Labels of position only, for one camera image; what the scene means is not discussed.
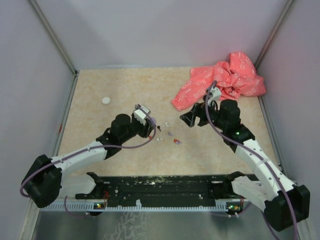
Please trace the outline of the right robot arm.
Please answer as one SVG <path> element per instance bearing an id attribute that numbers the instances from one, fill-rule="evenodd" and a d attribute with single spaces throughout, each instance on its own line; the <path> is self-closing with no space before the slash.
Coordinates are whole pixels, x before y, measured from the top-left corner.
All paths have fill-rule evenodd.
<path id="1" fill-rule="evenodd" d="M 232 151 L 243 160 L 259 180 L 253 182 L 237 171 L 226 177 L 223 192 L 229 198 L 237 195 L 258 207 L 267 223 L 280 232 L 309 217 L 310 191 L 297 185 L 264 153 L 253 133 L 242 123 L 240 108 L 235 100 L 223 100 L 220 107 L 205 102 L 195 103 L 180 119 L 190 128 L 199 118 L 199 127 L 210 124 Z"/>

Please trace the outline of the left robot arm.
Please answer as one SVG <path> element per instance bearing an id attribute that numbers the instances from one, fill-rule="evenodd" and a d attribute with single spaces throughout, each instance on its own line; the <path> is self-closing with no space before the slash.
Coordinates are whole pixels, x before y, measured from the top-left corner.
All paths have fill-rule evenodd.
<path id="1" fill-rule="evenodd" d="M 38 208 L 68 197 L 107 201 L 109 191 L 101 177 L 94 172 L 81 176 L 71 174 L 113 157 L 126 148 L 125 142 L 136 136 L 150 142 L 155 133 L 155 121 L 142 110 L 137 109 L 132 115 L 118 114 L 111 126 L 87 146 L 60 156 L 38 156 L 22 180 L 20 194 L 33 200 Z"/>

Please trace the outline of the white charging case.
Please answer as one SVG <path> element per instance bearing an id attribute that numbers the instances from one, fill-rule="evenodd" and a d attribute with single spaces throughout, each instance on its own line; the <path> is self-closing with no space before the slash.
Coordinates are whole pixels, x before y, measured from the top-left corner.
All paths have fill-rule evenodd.
<path id="1" fill-rule="evenodd" d="M 104 105 L 108 105 L 110 102 L 111 102 L 111 99 L 109 97 L 103 97 L 101 102 L 104 104 Z"/>

